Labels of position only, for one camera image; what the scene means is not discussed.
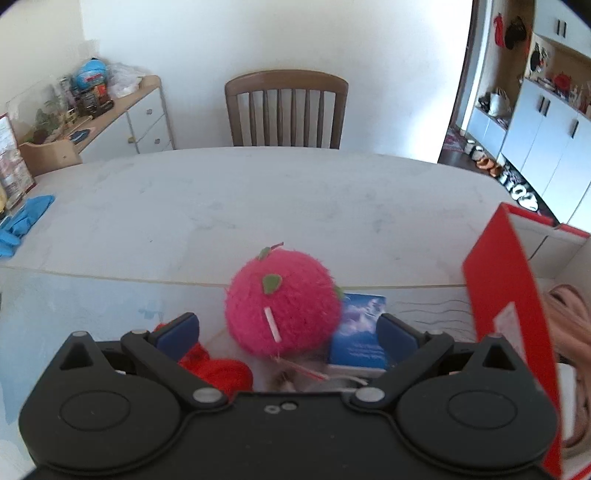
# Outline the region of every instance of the rug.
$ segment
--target rug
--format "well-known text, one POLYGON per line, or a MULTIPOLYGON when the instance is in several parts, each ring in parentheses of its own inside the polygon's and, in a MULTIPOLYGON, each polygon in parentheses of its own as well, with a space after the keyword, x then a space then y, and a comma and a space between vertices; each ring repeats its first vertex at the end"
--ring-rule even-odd
POLYGON ((443 150, 451 150, 452 152, 463 152, 466 140, 460 136, 453 128, 447 127, 445 134, 445 141, 443 142, 443 150))

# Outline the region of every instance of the red box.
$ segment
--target red box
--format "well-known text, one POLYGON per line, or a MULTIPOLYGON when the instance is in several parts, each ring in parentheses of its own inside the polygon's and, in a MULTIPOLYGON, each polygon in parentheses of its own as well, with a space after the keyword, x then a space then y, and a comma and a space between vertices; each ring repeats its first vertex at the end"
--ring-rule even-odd
MULTIPOLYGON (((479 339, 502 333, 560 412, 554 351, 539 288, 576 286, 591 298, 591 242, 587 232, 501 204, 463 263, 479 339)), ((560 435, 544 466, 556 478, 583 480, 591 475, 591 449, 561 457, 560 435)))

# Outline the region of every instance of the white cabinet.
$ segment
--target white cabinet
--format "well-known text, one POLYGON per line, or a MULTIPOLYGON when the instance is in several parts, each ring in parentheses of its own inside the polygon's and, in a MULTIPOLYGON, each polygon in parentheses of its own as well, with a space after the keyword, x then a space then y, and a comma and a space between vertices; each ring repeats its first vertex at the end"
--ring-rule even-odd
POLYGON ((90 142, 83 163, 173 149, 160 89, 156 88, 119 116, 90 142))
POLYGON ((579 114, 550 184, 542 195, 561 223, 571 218, 591 183, 591 121, 579 114))
POLYGON ((80 152, 80 158, 82 163, 88 163, 137 154, 127 113, 124 113, 80 152))
POLYGON ((543 120, 542 103, 550 94, 542 87, 524 80, 515 105, 511 124, 501 149, 503 156, 521 170, 543 120))
POLYGON ((474 108, 466 131, 474 138, 474 140, 482 145, 493 158, 496 159, 499 156, 506 132, 505 129, 496 123, 493 118, 479 108, 474 108))
POLYGON ((561 0, 535 2, 534 32, 591 56, 591 29, 561 0))
POLYGON ((534 190, 543 196, 571 139, 578 113, 554 96, 546 99, 541 110, 544 118, 520 172, 534 190))

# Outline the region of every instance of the blue card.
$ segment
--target blue card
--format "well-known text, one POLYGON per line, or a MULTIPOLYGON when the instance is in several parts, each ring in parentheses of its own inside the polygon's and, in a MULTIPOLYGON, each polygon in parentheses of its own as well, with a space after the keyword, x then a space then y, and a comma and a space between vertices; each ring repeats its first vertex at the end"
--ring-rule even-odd
POLYGON ((385 310, 385 297, 346 293, 340 325, 330 344, 329 363, 386 368, 386 356, 375 334, 376 322, 385 310))

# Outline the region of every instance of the blue glove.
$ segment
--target blue glove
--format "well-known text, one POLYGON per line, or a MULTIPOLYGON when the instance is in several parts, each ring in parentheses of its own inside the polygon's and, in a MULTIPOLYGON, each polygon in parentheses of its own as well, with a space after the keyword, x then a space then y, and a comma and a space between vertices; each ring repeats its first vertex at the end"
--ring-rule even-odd
POLYGON ((14 255, 16 247, 21 244, 20 239, 35 225, 55 199, 53 195, 27 199, 14 217, 7 217, 0 224, 0 257, 14 255))
POLYGON ((25 205, 8 221, 8 232, 19 238, 26 235, 55 199, 53 195, 27 199, 25 205))
POLYGON ((11 218, 9 217, 4 223, 0 225, 0 257, 11 257, 14 255, 15 249, 21 244, 21 240, 16 235, 13 235, 7 230, 11 218))

